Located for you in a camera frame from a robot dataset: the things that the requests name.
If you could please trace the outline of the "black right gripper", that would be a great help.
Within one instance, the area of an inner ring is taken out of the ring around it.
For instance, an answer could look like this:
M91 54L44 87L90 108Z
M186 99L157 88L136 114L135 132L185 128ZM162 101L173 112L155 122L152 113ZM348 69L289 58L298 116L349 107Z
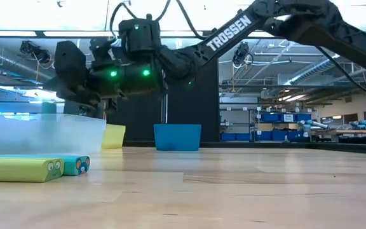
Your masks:
M105 111L116 111L118 99L130 95L164 95L163 73L152 56L134 62L126 57L113 39L93 38L90 50L94 60L86 78L86 57L72 41L57 43L55 76L44 88L69 101L83 100L86 87L105 102Z

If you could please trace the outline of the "teal rectangular block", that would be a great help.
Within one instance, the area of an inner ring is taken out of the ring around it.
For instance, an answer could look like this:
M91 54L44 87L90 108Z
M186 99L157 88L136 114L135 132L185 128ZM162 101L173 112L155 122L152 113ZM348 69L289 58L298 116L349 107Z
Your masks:
M13 158L61 158L64 161L64 176L78 176L90 169L90 157L86 155L0 155Z
M41 119L55 121L57 105L54 102L43 102L41 106Z

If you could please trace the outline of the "black ceiling-hung device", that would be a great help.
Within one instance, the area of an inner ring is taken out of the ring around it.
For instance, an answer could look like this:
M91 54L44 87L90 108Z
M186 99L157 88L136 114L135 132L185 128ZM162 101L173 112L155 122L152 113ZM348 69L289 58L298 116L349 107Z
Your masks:
M38 66L43 69L53 67L54 59L48 50L41 49L38 45L29 40L22 41L20 45L20 52L25 55L33 57Z
M247 42L241 42L234 51L232 63L235 68L240 68L243 65L249 65L254 62L254 57L250 53Z

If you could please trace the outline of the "long ceiling light strip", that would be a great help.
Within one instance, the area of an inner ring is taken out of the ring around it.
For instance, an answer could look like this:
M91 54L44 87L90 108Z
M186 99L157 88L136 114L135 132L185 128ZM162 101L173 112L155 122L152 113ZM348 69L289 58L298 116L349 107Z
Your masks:
M0 31L0 37L30 37L30 38L93 38L111 37L109 31ZM161 31L162 38L196 38L189 31ZM250 33L247 38L275 38L262 31Z

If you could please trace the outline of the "clear plastic bin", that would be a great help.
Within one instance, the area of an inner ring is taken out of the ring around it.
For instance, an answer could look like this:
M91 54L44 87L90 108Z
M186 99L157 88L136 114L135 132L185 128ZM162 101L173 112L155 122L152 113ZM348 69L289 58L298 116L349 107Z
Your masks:
M0 155L98 153L105 127L73 114L0 115Z

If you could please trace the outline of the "yellow plastic bin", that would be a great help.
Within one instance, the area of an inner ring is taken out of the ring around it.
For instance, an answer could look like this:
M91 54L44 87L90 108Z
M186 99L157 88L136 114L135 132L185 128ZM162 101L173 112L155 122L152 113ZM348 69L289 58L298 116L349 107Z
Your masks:
M107 124L102 141L102 149L119 149L123 147L126 127L124 125Z

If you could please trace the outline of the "green rectangular block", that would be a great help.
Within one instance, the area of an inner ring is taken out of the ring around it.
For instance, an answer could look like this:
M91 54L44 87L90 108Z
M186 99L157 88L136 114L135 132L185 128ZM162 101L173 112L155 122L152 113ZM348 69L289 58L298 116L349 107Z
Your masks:
M0 157L0 182L44 183L63 173L61 158Z

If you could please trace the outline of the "blue plastic bin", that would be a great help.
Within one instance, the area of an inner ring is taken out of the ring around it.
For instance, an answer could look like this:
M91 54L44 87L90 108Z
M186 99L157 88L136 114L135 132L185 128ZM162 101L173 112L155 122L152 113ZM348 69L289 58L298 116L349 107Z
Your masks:
M198 151L201 125L154 124L154 141L158 151Z

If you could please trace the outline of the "black folding screen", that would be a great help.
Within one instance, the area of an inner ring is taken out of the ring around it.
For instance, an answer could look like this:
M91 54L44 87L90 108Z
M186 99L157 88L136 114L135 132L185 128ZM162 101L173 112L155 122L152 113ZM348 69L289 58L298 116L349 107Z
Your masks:
M211 60L192 85L168 89L168 123L200 124L201 141L219 140L218 60ZM161 123L161 100L156 94L131 95L118 100L118 109L107 123L126 127L127 144L153 144L154 125Z

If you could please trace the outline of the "wooden workbench with robots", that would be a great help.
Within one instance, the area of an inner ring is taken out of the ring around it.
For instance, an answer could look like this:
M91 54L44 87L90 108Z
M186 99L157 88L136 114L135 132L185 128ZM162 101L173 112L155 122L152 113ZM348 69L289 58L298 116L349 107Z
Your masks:
M316 142L366 144L366 130L312 130L309 135Z

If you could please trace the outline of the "black aluminium table frame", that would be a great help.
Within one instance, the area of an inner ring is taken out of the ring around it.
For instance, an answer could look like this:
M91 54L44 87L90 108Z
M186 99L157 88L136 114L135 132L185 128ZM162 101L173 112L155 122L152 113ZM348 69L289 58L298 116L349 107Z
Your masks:
M366 144L319 142L201 142L199 148L318 149L366 154Z

